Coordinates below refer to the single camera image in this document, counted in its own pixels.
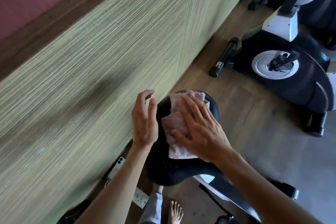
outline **left hand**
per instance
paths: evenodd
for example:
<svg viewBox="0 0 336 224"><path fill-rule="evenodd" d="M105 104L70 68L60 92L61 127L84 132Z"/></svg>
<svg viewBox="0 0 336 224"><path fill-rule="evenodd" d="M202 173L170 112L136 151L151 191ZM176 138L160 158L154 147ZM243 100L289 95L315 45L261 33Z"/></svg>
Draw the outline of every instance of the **left hand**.
<svg viewBox="0 0 336 224"><path fill-rule="evenodd" d="M135 106L132 110L133 120L133 145L140 147L151 147L159 137L159 125L156 121L157 103L156 99L149 100L148 110L145 106L154 90L145 90L139 93Z"/></svg>

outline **leg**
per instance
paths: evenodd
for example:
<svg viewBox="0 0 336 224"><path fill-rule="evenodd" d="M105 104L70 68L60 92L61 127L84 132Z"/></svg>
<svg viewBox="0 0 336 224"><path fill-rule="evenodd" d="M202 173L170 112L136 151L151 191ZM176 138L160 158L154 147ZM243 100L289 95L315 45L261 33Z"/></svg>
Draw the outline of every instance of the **leg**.
<svg viewBox="0 0 336 224"><path fill-rule="evenodd" d="M182 207L176 201L170 202L170 213L168 216L168 223L167 224L180 224L182 220L183 212Z"/></svg>
<svg viewBox="0 0 336 224"><path fill-rule="evenodd" d="M139 224L161 224L162 189L163 186L153 185Z"/></svg>

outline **hand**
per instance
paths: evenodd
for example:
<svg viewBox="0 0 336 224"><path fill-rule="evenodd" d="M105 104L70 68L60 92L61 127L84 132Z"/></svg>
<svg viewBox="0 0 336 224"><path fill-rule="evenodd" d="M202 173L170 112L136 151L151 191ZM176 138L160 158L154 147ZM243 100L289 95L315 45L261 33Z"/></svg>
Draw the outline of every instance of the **hand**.
<svg viewBox="0 0 336 224"><path fill-rule="evenodd" d="M156 121L157 103L156 99L149 100L148 110L145 107L154 90L145 90L139 93L135 106L132 110L133 120L133 145L146 147L152 146L159 137L159 126Z"/></svg>
<svg viewBox="0 0 336 224"><path fill-rule="evenodd" d="M201 101L194 96L182 95L177 103L191 135L191 139L188 139L180 131L172 130L178 145L210 162L215 162L218 156L233 150L221 125Z"/></svg>

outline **wood grain wall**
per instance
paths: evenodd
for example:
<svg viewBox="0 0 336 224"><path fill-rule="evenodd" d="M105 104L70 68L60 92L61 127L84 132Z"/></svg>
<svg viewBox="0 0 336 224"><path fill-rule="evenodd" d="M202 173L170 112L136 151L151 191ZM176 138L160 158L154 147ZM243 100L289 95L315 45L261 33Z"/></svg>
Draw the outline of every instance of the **wood grain wall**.
<svg viewBox="0 0 336 224"><path fill-rule="evenodd" d="M0 82L0 219L56 223L239 0L106 0Z"/></svg>

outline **forearm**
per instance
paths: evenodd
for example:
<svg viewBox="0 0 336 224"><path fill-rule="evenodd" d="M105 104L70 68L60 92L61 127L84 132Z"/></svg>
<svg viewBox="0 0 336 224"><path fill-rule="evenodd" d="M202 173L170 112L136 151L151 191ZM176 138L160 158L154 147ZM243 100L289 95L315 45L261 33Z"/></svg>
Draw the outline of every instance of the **forearm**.
<svg viewBox="0 0 336 224"><path fill-rule="evenodd" d="M76 224L124 224L149 150L132 146L123 166Z"/></svg>
<svg viewBox="0 0 336 224"><path fill-rule="evenodd" d="M263 223L320 223L256 172L237 152L223 154L215 164L250 202Z"/></svg>

